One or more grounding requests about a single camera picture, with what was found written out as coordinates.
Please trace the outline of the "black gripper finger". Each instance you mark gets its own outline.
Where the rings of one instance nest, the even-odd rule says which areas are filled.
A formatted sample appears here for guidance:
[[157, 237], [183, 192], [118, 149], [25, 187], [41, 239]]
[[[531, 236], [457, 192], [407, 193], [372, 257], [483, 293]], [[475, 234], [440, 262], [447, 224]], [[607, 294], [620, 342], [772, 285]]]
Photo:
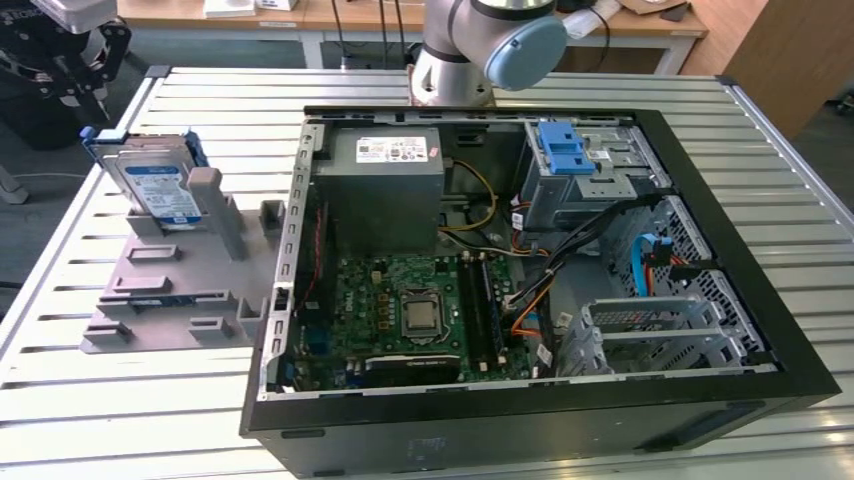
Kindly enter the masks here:
[[1, 48], [1, 80], [42, 100], [61, 99], [68, 95], [68, 77], [62, 67], [61, 51], [54, 46]]
[[130, 29], [125, 22], [106, 22], [97, 28], [104, 44], [94, 60], [84, 65], [77, 82], [80, 106], [93, 121], [109, 119], [102, 100], [106, 84], [117, 76], [130, 42]]

